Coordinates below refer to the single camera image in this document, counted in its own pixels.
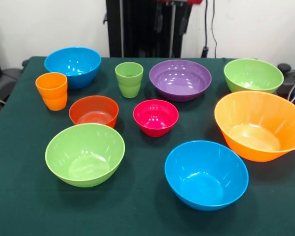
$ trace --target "green tablecloth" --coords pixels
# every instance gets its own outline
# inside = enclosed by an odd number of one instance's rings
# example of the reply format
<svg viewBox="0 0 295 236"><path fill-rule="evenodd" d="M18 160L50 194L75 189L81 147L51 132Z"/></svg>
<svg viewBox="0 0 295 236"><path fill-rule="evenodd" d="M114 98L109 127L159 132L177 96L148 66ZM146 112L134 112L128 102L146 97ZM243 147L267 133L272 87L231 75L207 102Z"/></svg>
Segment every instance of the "green tablecloth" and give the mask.
<svg viewBox="0 0 295 236"><path fill-rule="evenodd" d="M144 66L142 88L123 98L114 68L123 61ZM159 96L148 72L161 59L103 59L95 81L69 91L67 107L51 112L35 87L44 58L30 59L0 115L0 236L295 236L295 151L269 163L245 161L250 182L236 203L215 212L181 203L164 176L164 161L177 145L196 139L225 144L214 121L216 102L229 90L226 59L195 59L212 73L208 90L196 100L174 103L177 125L150 138L132 118L136 104ZM57 179L46 167L45 148L72 125L68 110L77 99L101 94L120 108L116 130L126 153L116 173L98 187L80 189Z"/></svg>

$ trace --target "bowl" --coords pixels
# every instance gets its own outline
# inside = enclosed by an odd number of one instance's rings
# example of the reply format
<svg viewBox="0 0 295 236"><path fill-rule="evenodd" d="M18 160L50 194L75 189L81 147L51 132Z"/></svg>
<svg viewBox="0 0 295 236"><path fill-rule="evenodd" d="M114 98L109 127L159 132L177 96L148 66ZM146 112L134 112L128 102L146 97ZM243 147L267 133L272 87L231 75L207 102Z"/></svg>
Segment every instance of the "bowl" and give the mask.
<svg viewBox="0 0 295 236"><path fill-rule="evenodd" d="M240 91L223 97L215 120L229 147L258 162L295 150L295 105L260 91Z"/></svg>
<svg viewBox="0 0 295 236"><path fill-rule="evenodd" d="M277 67L257 59L233 60L224 67L224 75L232 92L258 90L274 93L284 81Z"/></svg>
<svg viewBox="0 0 295 236"><path fill-rule="evenodd" d="M69 110L74 124L99 123L114 128L119 107L117 102L105 96L88 96L72 104Z"/></svg>
<svg viewBox="0 0 295 236"><path fill-rule="evenodd" d="M163 100L146 100L133 110L133 118L144 133L151 137L161 137L178 121L177 108Z"/></svg>
<svg viewBox="0 0 295 236"><path fill-rule="evenodd" d="M106 181L122 161L122 136L95 123L78 124L58 133L48 144L45 160L58 178L76 187L94 187Z"/></svg>
<svg viewBox="0 0 295 236"><path fill-rule="evenodd" d="M186 205L219 210L238 200L248 186L248 171L228 147L190 141L174 148L165 162L166 179Z"/></svg>
<svg viewBox="0 0 295 236"><path fill-rule="evenodd" d="M212 77L208 69L193 61L167 60L151 69L149 79L163 97L186 102L204 92Z"/></svg>
<svg viewBox="0 0 295 236"><path fill-rule="evenodd" d="M95 78L101 61L101 56L92 49L64 48L51 53L45 59L45 68L49 72L66 75L69 89L81 89Z"/></svg>

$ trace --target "orange cup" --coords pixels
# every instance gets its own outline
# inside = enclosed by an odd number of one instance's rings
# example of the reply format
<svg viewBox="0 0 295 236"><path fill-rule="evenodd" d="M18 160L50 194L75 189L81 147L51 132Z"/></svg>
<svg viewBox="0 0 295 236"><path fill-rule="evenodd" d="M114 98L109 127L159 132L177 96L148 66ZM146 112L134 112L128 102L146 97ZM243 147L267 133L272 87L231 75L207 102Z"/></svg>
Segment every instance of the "orange cup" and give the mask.
<svg viewBox="0 0 295 236"><path fill-rule="evenodd" d="M64 74L51 72L39 76L36 87L46 106L52 111L65 108L68 100L68 79Z"/></svg>

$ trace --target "bowl rim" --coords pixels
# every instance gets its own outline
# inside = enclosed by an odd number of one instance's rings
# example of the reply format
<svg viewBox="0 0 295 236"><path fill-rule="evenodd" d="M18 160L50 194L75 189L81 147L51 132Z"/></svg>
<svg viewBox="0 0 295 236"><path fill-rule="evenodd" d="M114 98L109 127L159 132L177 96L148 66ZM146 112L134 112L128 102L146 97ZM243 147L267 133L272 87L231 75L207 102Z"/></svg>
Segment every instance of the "bowl rim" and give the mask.
<svg viewBox="0 0 295 236"><path fill-rule="evenodd" d="M259 88L259 89L255 89L255 88L245 88L244 86L241 86L239 85L238 83L234 82L232 79L230 79L230 77L226 74L226 68L232 64L232 63L236 63L237 61L240 61L240 60L246 60L246 61L259 61L263 64L267 64L269 66L271 66L272 68L276 69L280 75L281 75L281 82L278 83L278 85L274 86L274 87L270 87L270 88ZM271 63L269 62L266 62L264 60L259 60L259 59L254 59L254 58L239 58L239 59L234 59L230 62L228 62L225 66L224 66L224 69L223 69L223 72L224 72L224 76L227 80L229 80L230 82L232 82L233 84L235 84L236 86L242 88L242 89L245 89L245 90L252 90L252 91L269 91L269 90L277 90L284 82L284 75L283 73L279 70L279 68L277 68L276 66L272 65Z"/></svg>
<svg viewBox="0 0 295 236"><path fill-rule="evenodd" d="M117 67L118 67L118 66L121 66L121 65L123 65L123 64L136 64L136 65L140 66L140 68L141 68L141 72L140 72L139 74L137 74L137 75L134 75L134 76L124 76L124 75L120 75L120 74L117 72ZM133 77L141 76L141 75L143 74L143 72L144 72L144 68L143 68L143 66L142 66L141 64L137 63L137 62L134 62L134 61L125 61L125 62L119 63L119 64L116 65L116 67L115 67L115 73L116 73L117 75L119 75L119 76L121 76L121 77L125 77L125 78L133 78Z"/></svg>
<svg viewBox="0 0 295 236"><path fill-rule="evenodd" d="M102 95L91 95L91 96L82 97L82 98L80 98L79 100L76 100L76 101L70 106L70 109L69 109L69 117L70 117L70 120L72 121L72 123L74 123L75 125L76 125L76 124L79 124L78 122L75 122L75 121L72 119L72 117L71 117L71 111L72 111L72 109L73 109L73 106L77 106L77 105L78 105L78 102L81 102L82 100L86 100L86 99L89 99L89 98L92 98L92 97L102 97L102 98L105 98L105 99L108 98L108 100L112 101L112 102L117 106L117 113L116 113L116 115L115 115L115 116L114 116L109 122L111 122L112 120L114 120L114 119L116 119L116 118L118 117L118 114L119 114L119 106L118 106L118 103L117 103L115 100L111 99L110 97L106 97L106 96L102 96Z"/></svg>
<svg viewBox="0 0 295 236"><path fill-rule="evenodd" d="M168 105L170 105L171 107L173 107L174 110L175 110L175 112L176 112L176 114L177 114L177 118L176 118L175 122L173 122L173 124L171 124L171 125L169 125L169 126L167 126L167 127L165 127L165 128L150 128L150 127L145 126L145 125L142 125L140 122L138 122L138 120L136 119L136 116L134 115L134 112L135 112L136 109L137 109L139 106L141 106L143 103L151 102L151 101L156 101L156 102L165 103L165 104L168 104ZM145 101L143 101L143 102L140 102L138 105L136 105L135 108L133 109L132 116L133 116L133 119L135 120L135 122L136 122L138 125L140 125L140 126L142 126L142 127L144 127L144 128L147 128L147 129L149 129L149 130L164 130L164 129L171 129L171 128L177 123L177 121L178 121L178 119L179 119L179 111L178 111L178 109L177 109L172 103L170 103L170 102L168 102L168 101L164 101L164 100L160 100L160 99L150 99L150 100L145 100Z"/></svg>
<svg viewBox="0 0 295 236"><path fill-rule="evenodd" d="M256 149L256 148L252 148L252 147L248 147L244 144L242 144L241 142L238 142L236 140L234 140L231 136L229 136L228 132L225 131L224 128L221 127L220 123L218 122L218 119L216 118L216 108L217 108L217 105L222 102L222 100L228 96L234 96L234 94L237 94L237 93L260 93L260 94L264 94L266 96L272 96L274 97L275 99L278 99L278 100L281 100L282 102L285 102L285 103L288 103L289 105L293 106L295 108L295 104L291 103L290 101L284 99L283 97L280 97L278 95L275 95L275 94L272 94L272 93L268 93L268 92L263 92L263 91L257 91L257 90L246 90L246 91L238 91L238 92L232 92L232 93L229 93L227 95L225 95L224 97L222 97L215 105L215 108L214 108L214 119L215 119L215 122L217 123L218 127L223 131L223 133L225 133L229 138L231 138L233 141L237 142L238 144L240 145L243 145L244 147L246 148L250 148L252 150L256 150L256 151L261 151L261 152L264 152L264 153L286 153L286 152L290 152L290 151L293 151L295 150L295 148L292 148L292 149L285 149L285 150L279 150L279 151L267 151L267 150L261 150L261 149Z"/></svg>
<svg viewBox="0 0 295 236"><path fill-rule="evenodd" d="M242 167L244 168L244 172L245 172L245 176L246 176L246 184L243 188L243 190L240 192L240 194L234 198L232 201L229 201L229 202L226 202L226 203L222 203L222 204L218 204L218 205L203 205L203 204L199 204L199 203L196 203L190 199L188 199L187 197L184 197L181 193L179 193L175 188L173 188L172 184L170 183L169 181L169 178L168 178L168 174L167 174L167 165L168 165L168 162L169 162L169 157L178 149L180 148L181 146L184 146L184 145L188 145L190 143L204 143L204 144L207 144L207 143L210 143L210 144L214 144L216 146L219 146L220 148L224 148L224 149L227 149L228 151L231 151L231 153L233 154L233 156L235 158L237 158L240 162L240 164L242 165ZM195 205L198 205L198 206L204 206L204 207L223 207L223 206L228 206L234 202L236 202L239 198L242 197L242 195L246 192L247 188L248 188L248 184L249 184L249 173L248 173L248 169L245 165L245 163L243 162L243 160L233 151L231 150L230 148L228 148L227 146L224 146L222 144L219 144L219 143L216 143L216 142L212 142L212 141L208 141L208 140L192 140L192 141L188 141L188 142L185 142L185 143L182 143L180 145L178 145L177 147L175 147L167 156L166 158L166 161L165 161L165 177L166 177L166 180L168 182L168 184L170 185L170 187L172 188L172 190L178 194L179 196L181 196L183 199L186 199L187 201L195 204Z"/></svg>
<svg viewBox="0 0 295 236"><path fill-rule="evenodd" d="M122 141L123 152L122 152L121 158L120 158L120 160L118 161L118 163L117 163L116 165L114 165L113 168L110 168L108 172L106 172L105 174L102 174L101 176L98 176L98 177L96 177L96 178L84 179L84 180L81 180L81 179L76 180L76 179L71 179L71 178L63 177L63 176L57 174L57 173L56 173L56 172L55 172L55 171L49 166L48 161L47 161L47 151L48 151L48 149L50 148L50 145L51 145L52 141L53 141L54 139L56 139L56 137L59 136L61 133L65 132L65 131L67 131L67 130L69 130L69 129L79 128L79 127L82 126L82 125L85 125L85 126L86 126L86 125L89 125L89 126L99 126L99 125L100 125L100 126L105 126L106 128L113 130L113 131L114 131L114 132L120 137L120 139L121 139L121 141ZM84 123L84 124L77 124L77 125L73 125L73 126L71 126L71 127L68 127L68 128L66 128L66 129L62 130L61 132L59 132L55 137L53 137L53 138L49 141L49 143L48 143L48 145L47 145L47 147L46 147L46 150L45 150L45 162L46 162L46 165L47 165L48 169L49 169L49 170L50 170L55 176L57 176L57 177L59 177L59 178L65 179L65 180L67 180L67 181L73 181L73 182L86 182L86 181L92 181L92 180L96 180L96 179L102 178L102 177L104 177L105 175L107 175L108 173L114 171L114 169L116 169L116 168L120 165L121 161L123 160L124 153L125 153L125 144L124 144L124 140L123 140L122 136L121 136L116 130L114 130L113 128L111 128L111 127L109 127L109 126L107 126L107 125L104 125L104 124L98 124L98 123Z"/></svg>
<svg viewBox="0 0 295 236"><path fill-rule="evenodd" d="M159 65L161 65L161 64L163 64L163 63L167 63L167 62L169 62L169 61L184 61L184 62L189 62L189 63L192 63L192 64L196 64L197 66L202 67L202 68L203 68L206 72L208 72L208 74L209 74L209 83L208 83L208 85L207 85L206 87L204 87L204 89L200 90L199 92L195 92L195 93L191 93L191 94L185 94L185 95L174 94L174 93L168 93L168 92L162 90L159 86L157 86L157 85L152 81L152 79L151 79L151 72L152 72L152 70L153 70L155 67L157 67L157 66L159 66ZM160 91L165 92L165 93L167 93L167 94L169 94L169 95L174 95L174 96L178 96L178 97L194 96L194 95L200 94L200 93L204 92L204 91L205 91L205 90L211 85L211 83L212 83L212 75L211 75L210 71L209 71L205 66L203 66L203 65L201 65L201 64L199 64L199 63L196 63L196 62L194 62L194 61L191 61L191 60L182 60L182 59L164 60L164 61L159 62L158 64L154 65L154 66L152 67L152 69L149 71L148 77L149 77L149 80L150 80L150 82L153 84L154 87L156 87L156 88L159 89Z"/></svg>
<svg viewBox="0 0 295 236"><path fill-rule="evenodd" d="M45 60L44 60L44 66L45 66L46 70L48 70L49 72L53 72L53 71L49 70L48 66L46 65L46 62L47 62L47 60L48 60L48 58L49 58L50 56L52 56L52 55L54 55L54 54L56 54L56 53L58 53L58 52L66 51L66 50L69 50L69 49L86 49L86 50L89 50L89 51L94 52L95 54L97 54L97 55L99 56L98 64L94 67L94 69L93 69L93 70L90 70L90 71L87 71L87 72L82 72L82 74L80 74L80 75L85 75L85 74L88 74L88 73L93 72L93 71L96 70L96 69L100 66L100 64L102 63L102 56L101 56L97 51L95 51L95 50L93 50L93 49L91 49L91 48L87 48L87 47L68 47L68 48L62 48L62 49L59 49L59 50L57 50L57 51L54 51L54 52L52 52L51 54L49 54L49 55L45 58ZM80 76L80 75L66 75L66 74L64 74L64 75L67 76L67 77Z"/></svg>

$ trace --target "small pink bowl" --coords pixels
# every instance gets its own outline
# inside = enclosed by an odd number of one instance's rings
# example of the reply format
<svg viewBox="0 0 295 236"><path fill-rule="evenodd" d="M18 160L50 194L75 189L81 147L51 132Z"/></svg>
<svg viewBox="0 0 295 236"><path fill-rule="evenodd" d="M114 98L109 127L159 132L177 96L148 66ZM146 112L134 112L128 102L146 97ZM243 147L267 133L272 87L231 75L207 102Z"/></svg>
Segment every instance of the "small pink bowl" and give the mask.
<svg viewBox="0 0 295 236"><path fill-rule="evenodd" d="M133 110L133 118L139 127L151 137L161 137L178 121L177 108L163 100L146 100Z"/></svg>

